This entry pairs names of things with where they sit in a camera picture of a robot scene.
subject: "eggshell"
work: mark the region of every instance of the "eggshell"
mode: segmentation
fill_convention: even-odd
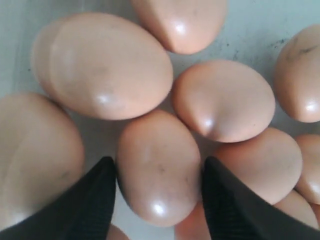
[[[222,144],[214,156],[272,205],[295,187],[303,165],[296,141],[272,127],[250,140]]]
[[[216,38],[227,0],[131,0],[142,24],[167,50],[194,54]]]
[[[129,240],[129,238],[118,227],[110,224],[106,240]]]
[[[311,203],[311,207],[317,218],[318,225],[320,226],[320,205]]]
[[[223,143],[257,136],[268,127],[276,108],[265,79],[228,60],[196,64],[183,72],[174,83],[172,104],[191,129]]]
[[[56,101],[94,118],[122,120],[159,105],[173,83],[161,44],[121,17],[80,13],[61,18],[38,35],[33,71]]]
[[[282,49],[275,67],[274,90],[292,118],[320,121],[320,24],[305,28]]]
[[[36,93],[0,100],[0,230],[31,216],[83,175],[84,146],[67,114]]]
[[[310,203],[320,204],[320,136],[300,135],[295,138],[303,158],[297,191]]]
[[[155,110],[125,127],[116,165],[125,200],[152,225],[176,225],[199,200],[197,143],[186,126],[167,112]]]
[[[319,228],[317,218],[310,204],[296,191],[290,192],[288,196],[274,206],[310,227]]]
[[[190,215],[174,228],[175,240],[211,240],[205,210],[199,202]]]

